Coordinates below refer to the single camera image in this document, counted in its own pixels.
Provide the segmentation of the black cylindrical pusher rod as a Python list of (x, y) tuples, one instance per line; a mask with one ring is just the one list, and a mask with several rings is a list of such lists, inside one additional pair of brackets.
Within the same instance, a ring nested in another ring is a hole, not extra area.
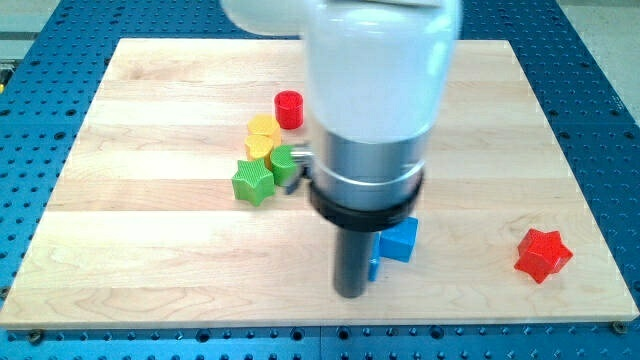
[(376, 240), (374, 232), (340, 228), (337, 232), (333, 285), (344, 298), (357, 298), (367, 287), (369, 258)]

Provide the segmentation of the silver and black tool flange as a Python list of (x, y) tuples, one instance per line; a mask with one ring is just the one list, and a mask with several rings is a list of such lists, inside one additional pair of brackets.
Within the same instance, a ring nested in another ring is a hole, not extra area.
[(294, 192), (309, 180), (309, 202), (326, 220), (351, 231), (377, 232), (403, 222), (420, 195), (428, 129), (399, 139), (362, 141), (308, 121), (310, 140), (292, 147), (299, 166)]

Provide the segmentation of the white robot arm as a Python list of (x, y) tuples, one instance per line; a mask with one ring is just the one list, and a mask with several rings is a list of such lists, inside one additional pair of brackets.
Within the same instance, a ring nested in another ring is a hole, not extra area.
[(226, 1), (241, 29), (299, 36), (309, 142), (292, 156), (337, 228), (333, 286), (362, 295), (379, 232), (420, 193), (427, 139), (462, 24), (457, 1)]

